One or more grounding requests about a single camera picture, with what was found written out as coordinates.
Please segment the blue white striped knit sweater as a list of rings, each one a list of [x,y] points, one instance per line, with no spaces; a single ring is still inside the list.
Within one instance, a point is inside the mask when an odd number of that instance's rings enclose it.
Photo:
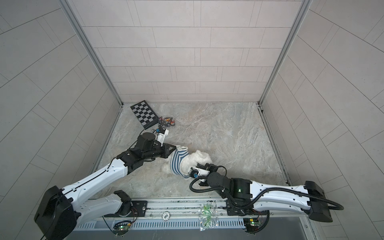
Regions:
[[[176,149],[172,152],[171,159],[169,161],[172,174],[182,176],[185,179],[190,177],[188,174],[185,174],[181,168],[183,159],[188,155],[188,147],[176,146]]]

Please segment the white fluffy teddy bear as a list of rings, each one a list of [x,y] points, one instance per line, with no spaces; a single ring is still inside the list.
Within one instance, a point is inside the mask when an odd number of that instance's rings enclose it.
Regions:
[[[161,171],[165,174],[174,175],[171,173],[170,163],[169,163],[170,159],[171,159],[171,156],[169,156],[166,159],[165,164],[163,164],[161,167]],[[185,174],[188,174],[190,168],[196,168],[198,164],[204,166],[206,163],[209,163],[209,164],[213,163],[209,154],[196,150],[192,154],[189,153],[189,155],[183,159],[181,163],[181,168]]]

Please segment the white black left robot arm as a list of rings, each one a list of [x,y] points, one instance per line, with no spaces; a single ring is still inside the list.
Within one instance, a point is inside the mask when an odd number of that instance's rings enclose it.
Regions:
[[[144,162],[166,159],[175,150],[176,146],[157,141],[154,134],[143,133],[133,148],[119,154],[102,169],[61,189],[57,186],[49,188],[34,217],[43,237],[63,240],[76,227],[90,220],[111,214],[128,216],[133,212],[132,199],[122,190],[97,200],[90,198]]]

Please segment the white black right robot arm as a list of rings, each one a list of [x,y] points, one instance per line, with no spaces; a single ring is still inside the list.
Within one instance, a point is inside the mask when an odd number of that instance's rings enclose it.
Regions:
[[[202,169],[204,184],[226,200],[229,215],[269,214],[277,210],[306,214],[313,221],[331,223],[331,211],[344,210],[341,204],[328,200],[324,190],[312,181],[298,186],[274,186],[228,178],[213,164],[205,164]]]

